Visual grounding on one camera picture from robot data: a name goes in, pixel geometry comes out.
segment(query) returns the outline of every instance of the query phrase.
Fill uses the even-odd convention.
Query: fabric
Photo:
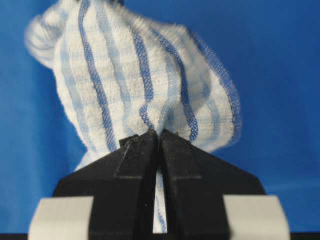
[[[53,70],[65,112],[87,147],[77,169],[148,129],[178,132],[207,152],[240,136],[239,98],[228,73],[182,25],[109,0],[60,0],[30,23],[25,43]]]

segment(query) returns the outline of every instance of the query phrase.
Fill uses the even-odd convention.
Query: striped towel
[[[29,24],[25,43],[53,69],[66,115],[87,147],[77,169],[148,129],[178,132],[209,153],[240,136],[239,98],[228,73],[183,25],[110,0],[60,0]],[[155,222],[159,232],[165,224]]]

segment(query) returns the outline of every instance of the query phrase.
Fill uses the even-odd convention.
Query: white pad
[[[93,196],[43,198],[28,240],[88,240]]]
[[[290,240],[289,225],[276,196],[223,197],[231,240]]]

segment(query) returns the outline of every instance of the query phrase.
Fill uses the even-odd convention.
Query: white towel with blue stripes
[[[148,129],[178,132],[209,153],[240,136],[240,103],[228,73],[183,25],[110,0],[59,0],[29,24],[25,43],[53,70],[66,115],[87,147],[77,169]],[[162,202],[156,232],[166,231]]]

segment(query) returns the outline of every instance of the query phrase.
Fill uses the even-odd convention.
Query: blue stripe
[[[132,110],[131,96],[126,84],[125,74],[122,68],[122,63],[120,61],[120,53],[116,47],[117,45],[113,36],[112,26],[109,23],[103,4],[104,2],[102,1],[94,1],[94,7],[97,12],[99,28],[100,31],[103,33],[104,39],[106,41],[108,57],[114,67],[114,78],[117,84],[119,85],[121,100],[124,105],[124,116],[122,123],[123,128],[126,135],[132,136],[134,135],[134,132],[128,126],[128,118]]]
[[[140,108],[139,113],[144,124],[146,124],[149,127],[149,129],[154,129],[155,126],[152,124],[152,122],[148,117],[148,104],[150,104],[154,99],[154,88],[153,88],[151,75],[150,75],[148,53],[146,51],[144,40],[133,29],[132,29],[132,36],[133,36],[135,51],[139,59],[140,74],[143,79],[144,98],[146,101],[146,103]]]
[[[164,216],[161,213],[160,203],[159,203],[158,197],[156,196],[155,199],[156,199],[156,202],[157,202],[157,205],[158,205],[158,209],[157,209],[158,216],[157,216],[157,218],[158,218],[158,221],[161,224],[161,232],[162,233],[166,233],[167,232],[167,220],[164,218]]]
[[[62,68],[62,73],[65,79],[65,84],[71,95],[72,104],[76,111],[76,116],[78,118],[80,130],[83,133],[83,137],[85,139],[86,144],[88,145],[88,149],[90,151],[96,152],[96,148],[89,136],[89,128],[88,128],[86,116],[84,113],[84,106],[82,104],[80,95],[77,91],[76,80],[74,78],[74,75],[72,73],[72,69],[70,66],[70,57],[67,49],[67,39],[65,37],[63,38],[63,42],[61,46],[61,63],[62,63],[61,68]]]
[[[101,83],[100,76],[97,72],[92,49],[88,42],[87,35],[84,29],[84,18],[88,12],[89,7],[90,7],[90,2],[88,0],[83,0],[81,2],[79,17],[78,17],[79,31],[81,34],[82,44],[84,47],[85,60],[87,62],[90,78],[93,83],[94,89],[96,91],[99,105],[102,109],[102,119],[103,119],[105,134],[106,134],[107,147],[111,152],[113,152],[117,148],[116,148],[113,124],[112,124],[109,107],[108,107],[108,100],[104,91],[104,87]]]
[[[175,58],[176,62],[178,63],[180,70],[181,70],[181,102],[183,105],[184,115],[186,117],[188,126],[191,129],[191,134],[189,136],[189,139],[191,142],[193,142],[198,134],[199,134],[199,127],[198,127],[198,121],[196,119],[196,116],[192,110],[192,107],[190,105],[190,99],[189,99],[189,93],[188,93],[188,81],[187,81],[187,75],[186,75],[186,69],[185,65],[177,52],[176,48],[160,33],[156,32],[155,30],[152,30],[153,33],[159,38],[160,43],[164,46],[164,48]]]

